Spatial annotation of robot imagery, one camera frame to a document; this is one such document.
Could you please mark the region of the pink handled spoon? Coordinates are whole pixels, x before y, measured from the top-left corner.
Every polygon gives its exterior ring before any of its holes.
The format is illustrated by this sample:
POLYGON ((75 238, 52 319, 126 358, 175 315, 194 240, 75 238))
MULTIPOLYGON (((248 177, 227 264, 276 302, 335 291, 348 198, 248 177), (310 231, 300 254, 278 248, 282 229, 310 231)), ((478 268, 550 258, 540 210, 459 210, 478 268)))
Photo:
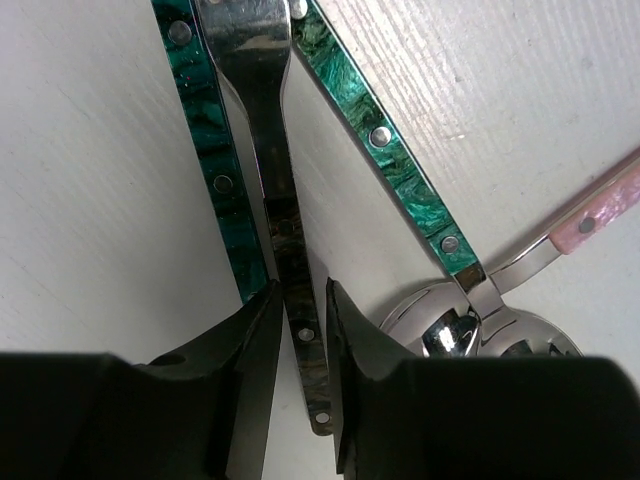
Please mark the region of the pink handled spoon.
POLYGON ((639 153, 633 151, 567 204, 543 233, 496 270, 476 263, 409 295, 381 330, 420 357, 577 356, 554 324, 508 307, 505 293, 569 255, 639 201, 639 153))

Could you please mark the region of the green handled fork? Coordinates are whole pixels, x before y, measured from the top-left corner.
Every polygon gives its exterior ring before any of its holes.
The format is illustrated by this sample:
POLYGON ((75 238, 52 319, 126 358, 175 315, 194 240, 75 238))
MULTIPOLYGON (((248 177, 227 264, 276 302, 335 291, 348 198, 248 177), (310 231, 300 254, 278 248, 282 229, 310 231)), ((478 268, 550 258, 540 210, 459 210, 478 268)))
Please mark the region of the green handled fork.
POLYGON ((220 84, 188 0, 153 0, 154 15, 243 302, 269 279, 220 84))

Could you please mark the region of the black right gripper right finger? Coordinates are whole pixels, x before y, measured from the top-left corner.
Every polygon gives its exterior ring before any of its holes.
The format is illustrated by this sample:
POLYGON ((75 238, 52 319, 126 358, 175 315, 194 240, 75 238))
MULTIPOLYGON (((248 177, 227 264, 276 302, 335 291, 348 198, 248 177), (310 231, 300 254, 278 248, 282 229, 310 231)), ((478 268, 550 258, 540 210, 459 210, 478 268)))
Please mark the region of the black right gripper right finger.
POLYGON ((347 479, 635 479, 639 396, 598 357, 425 359, 326 285, 336 469, 347 479))

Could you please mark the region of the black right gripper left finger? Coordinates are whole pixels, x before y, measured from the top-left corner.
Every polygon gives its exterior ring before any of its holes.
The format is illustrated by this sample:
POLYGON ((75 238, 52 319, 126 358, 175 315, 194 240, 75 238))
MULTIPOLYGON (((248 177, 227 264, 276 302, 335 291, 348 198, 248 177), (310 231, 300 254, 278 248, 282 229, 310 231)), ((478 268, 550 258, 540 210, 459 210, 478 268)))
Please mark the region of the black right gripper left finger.
POLYGON ((147 364, 3 354, 2 477, 260 478, 282 325, 282 289, 271 282, 147 364))

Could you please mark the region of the dark brown handled fork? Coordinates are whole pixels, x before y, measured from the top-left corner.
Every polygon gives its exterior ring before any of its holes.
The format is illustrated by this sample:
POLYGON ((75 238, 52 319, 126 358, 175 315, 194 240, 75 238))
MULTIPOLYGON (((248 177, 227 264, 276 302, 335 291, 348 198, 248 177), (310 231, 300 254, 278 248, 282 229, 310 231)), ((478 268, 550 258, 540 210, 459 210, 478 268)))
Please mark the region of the dark brown handled fork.
POLYGON ((292 50, 286 1, 198 1, 206 49, 244 107, 312 431, 333 432, 328 368, 283 114, 292 50))

